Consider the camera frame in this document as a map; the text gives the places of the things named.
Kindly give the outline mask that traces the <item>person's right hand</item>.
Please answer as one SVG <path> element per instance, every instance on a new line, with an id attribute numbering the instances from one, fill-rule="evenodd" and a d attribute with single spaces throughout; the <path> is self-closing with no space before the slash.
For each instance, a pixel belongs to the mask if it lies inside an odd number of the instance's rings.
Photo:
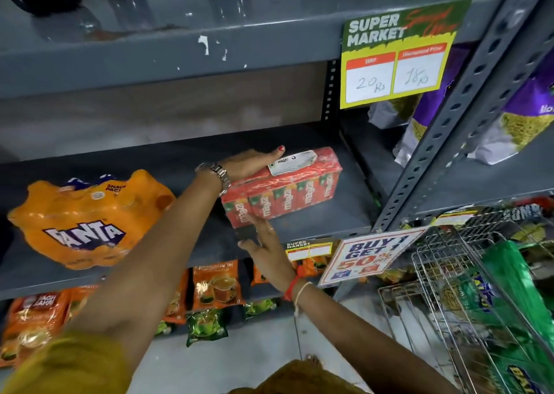
<path id="1" fill-rule="evenodd" d="M 265 219 L 255 215 L 246 215 L 254 226 L 257 242 L 261 250 L 257 254 L 248 254 L 257 269 L 278 291 L 286 294 L 295 281 L 296 271 L 283 249 L 273 226 Z"/>

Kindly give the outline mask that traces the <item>person's left hand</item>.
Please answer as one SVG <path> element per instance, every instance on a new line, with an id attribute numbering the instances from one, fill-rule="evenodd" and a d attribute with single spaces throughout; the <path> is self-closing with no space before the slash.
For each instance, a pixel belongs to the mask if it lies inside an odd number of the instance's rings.
<path id="1" fill-rule="evenodd" d="M 251 175 L 258 173 L 260 170 L 267 167 L 249 165 L 249 152 L 251 150 L 253 149 L 238 153 L 218 162 L 218 164 L 222 165 L 227 170 L 232 182 L 237 182 L 239 180 L 248 178 Z"/>

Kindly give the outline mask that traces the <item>red juice carton multipack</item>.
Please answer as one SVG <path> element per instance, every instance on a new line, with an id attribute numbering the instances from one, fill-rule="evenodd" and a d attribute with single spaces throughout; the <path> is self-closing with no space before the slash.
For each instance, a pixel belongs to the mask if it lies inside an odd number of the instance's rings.
<path id="1" fill-rule="evenodd" d="M 233 182 L 220 199 L 238 229 L 250 225 L 247 215 L 269 220 L 333 199 L 341 172 L 332 147 L 303 151 Z"/>

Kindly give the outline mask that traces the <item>person's right forearm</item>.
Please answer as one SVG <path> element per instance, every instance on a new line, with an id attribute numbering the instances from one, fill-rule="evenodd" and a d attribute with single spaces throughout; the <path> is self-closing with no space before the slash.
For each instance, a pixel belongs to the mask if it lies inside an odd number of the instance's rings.
<path id="1" fill-rule="evenodd" d="M 285 296 L 374 394 L 461 394 L 431 365 L 307 280 L 296 277 Z"/>

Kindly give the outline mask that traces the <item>person's left forearm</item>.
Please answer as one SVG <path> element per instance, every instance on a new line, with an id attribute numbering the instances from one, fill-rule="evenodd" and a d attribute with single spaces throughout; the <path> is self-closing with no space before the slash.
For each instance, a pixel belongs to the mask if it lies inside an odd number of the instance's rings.
<path id="1" fill-rule="evenodd" d="M 117 342 L 135 371 L 221 190 L 222 181 L 216 174 L 198 172 L 162 218 L 109 272 L 65 330 L 103 335 Z"/>

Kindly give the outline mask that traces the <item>silver wristwatch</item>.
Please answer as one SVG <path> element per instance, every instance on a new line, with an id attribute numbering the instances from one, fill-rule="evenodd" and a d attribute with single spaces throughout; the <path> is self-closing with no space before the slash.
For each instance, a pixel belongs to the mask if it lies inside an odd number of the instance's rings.
<path id="1" fill-rule="evenodd" d="M 195 168 L 195 173 L 200 172 L 209 172 L 218 177 L 220 182 L 221 190 L 219 192 L 219 197 L 225 195 L 231 187 L 232 181 L 227 170 L 220 164 L 216 162 L 203 162 Z"/>

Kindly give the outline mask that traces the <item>grey metal shelf rack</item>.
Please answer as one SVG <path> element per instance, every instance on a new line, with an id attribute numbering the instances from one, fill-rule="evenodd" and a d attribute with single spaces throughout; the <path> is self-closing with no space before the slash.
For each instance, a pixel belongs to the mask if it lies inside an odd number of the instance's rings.
<path id="1" fill-rule="evenodd" d="M 339 107 L 347 20 L 453 0 L 82 0 L 36 17 L 0 0 L 0 312 L 8 300 L 104 279 L 33 250 L 9 222 L 27 188 L 148 171 L 176 196 L 203 161 L 253 148 L 331 146 L 343 167 L 329 202 L 273 220 L 285 242 L 350 238 L 398 213 L 497 64 L 528 32 L 553 36 L 554 0 L 473 0 L 455 43 L 475 44 L 408 170 L 372 126 Z"/>

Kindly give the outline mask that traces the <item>white promotion sign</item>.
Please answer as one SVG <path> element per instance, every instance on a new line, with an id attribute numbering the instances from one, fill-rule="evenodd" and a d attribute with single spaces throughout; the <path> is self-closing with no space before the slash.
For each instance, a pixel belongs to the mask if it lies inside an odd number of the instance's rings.
<path id="1" fill-rule="evenodd" d="M 382 274 L 428 229 L 429 226 L 423 226 L 342 240 L 318 287 L 335 286 L 343 281 Z"/>

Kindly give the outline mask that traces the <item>grey snack bag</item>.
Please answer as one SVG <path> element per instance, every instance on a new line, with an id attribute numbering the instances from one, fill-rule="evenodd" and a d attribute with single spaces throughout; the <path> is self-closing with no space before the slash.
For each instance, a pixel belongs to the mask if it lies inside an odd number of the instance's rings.
<path id="1" fill-rule="evenodd" d="M 421 97 L 422 94 L 415 94 L 371 103 L 368 109 L 368 122 L 381 130 L 406 125 L 412 118 Z"/>

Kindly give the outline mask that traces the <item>orange soda bottle multipack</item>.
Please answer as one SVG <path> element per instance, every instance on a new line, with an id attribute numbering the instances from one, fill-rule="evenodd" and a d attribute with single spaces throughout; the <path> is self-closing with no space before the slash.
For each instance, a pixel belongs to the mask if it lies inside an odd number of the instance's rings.
<path id="1" fill-rule="evenodd" d="M 75 271 L 117 264 L 176 201 L 142 169 L 126 181 L 110 174 L 63 186 L 40 180 L 27 191 L 8 220 L 33 250 Z"/>

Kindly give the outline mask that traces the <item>purple white snack bag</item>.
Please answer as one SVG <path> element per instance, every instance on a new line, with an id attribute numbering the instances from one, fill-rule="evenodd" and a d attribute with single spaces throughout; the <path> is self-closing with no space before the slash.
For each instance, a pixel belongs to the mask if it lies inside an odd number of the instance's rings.
<path id="1" fill-rule="evenodd" d="M 521 152 L 554 121 L 554 48 L 502 108 L 501 115 L 467 154 L 495 165 Z"/>
<path id="2" fill-rule="evenodd" d="M 393 154 L 396 157 L 395 162 L 402 167 L 407 166 L 444 98 L 456 83 L 458 74 L 463 68 L 471 48 L 469 44 L 454 45 L 450 50 L 439 89 L 421 95 L 405 133 L 393 149 Z"/>

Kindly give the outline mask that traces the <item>mustard yellow garment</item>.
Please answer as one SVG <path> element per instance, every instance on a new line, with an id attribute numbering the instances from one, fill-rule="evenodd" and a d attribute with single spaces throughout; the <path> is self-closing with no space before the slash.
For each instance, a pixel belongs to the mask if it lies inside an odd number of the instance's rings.
<path id="1" fill-rule="evenodd" d="M 114 339 L 70 331 L 31 354 L 0 394 L 128 394 L 134 371 Z M 306 360 L 293 360 L 257 387 L 225 394 L 368 394 Z"/>

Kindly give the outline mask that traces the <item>row of orange tea packets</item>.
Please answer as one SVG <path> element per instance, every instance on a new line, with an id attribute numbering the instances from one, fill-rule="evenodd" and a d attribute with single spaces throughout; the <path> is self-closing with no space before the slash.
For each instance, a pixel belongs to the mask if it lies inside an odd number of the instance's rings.
<path id="1" fill-rule="evenodd" d="M 44 347 L 80 313 L 98 287 L 98 284 L 77 286 L 13 300 L 0 333 L 0 367 L 18 366 L 32 352 Z M 220 309 L 226 325 L 242 324 L 246 322 L 243 305 L 268 298 L 280 299 L 276 310 L 290 305 L 248 259 L 197 266 L 184 271 L 161 321 L 175 324 L 172 334 L 188 336 L 190 313 Z"/>

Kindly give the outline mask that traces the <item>dark red snack packet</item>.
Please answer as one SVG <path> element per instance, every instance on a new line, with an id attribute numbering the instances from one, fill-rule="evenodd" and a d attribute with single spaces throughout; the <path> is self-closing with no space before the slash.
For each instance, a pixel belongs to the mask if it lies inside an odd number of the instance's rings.
<path id="1" fill-rule="evenodd" d="M 554 198 L 537 197 L 514 204 L 502 212 L 503 221 L 530 221 L 554 218 Z"/>

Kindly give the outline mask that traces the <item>green snack packet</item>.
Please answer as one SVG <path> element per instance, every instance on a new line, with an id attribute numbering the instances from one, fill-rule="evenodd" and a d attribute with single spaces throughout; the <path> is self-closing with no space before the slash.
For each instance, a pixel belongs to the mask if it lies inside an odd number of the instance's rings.
<path id="1" fill-rule="evenodd" d="M 517 245 L 503 241 L 488 248 L 481 264 L 467 268 L 442 288 L 443 303 L 461 319 L 491 328 L 495 336 L 516 339 L 526 354 L 554 367 L 554 301 L 536 288 Z"/>
<path id="2" fill-rule="evenodd" d="M 486 394 L 554 394 L 554 366 L 523 350 L 491 350 L 478 366 Z"/>

